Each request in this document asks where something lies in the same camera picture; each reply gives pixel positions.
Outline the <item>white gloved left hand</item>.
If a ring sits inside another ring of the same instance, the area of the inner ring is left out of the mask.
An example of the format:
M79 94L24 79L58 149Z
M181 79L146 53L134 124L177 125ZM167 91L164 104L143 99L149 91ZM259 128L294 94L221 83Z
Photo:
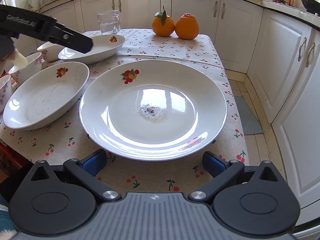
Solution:
M12 63L18 68L24 68L27 66L27 59L16 49L15 44L10 37L1 35L0 46L1 70L3 70L9 63Z

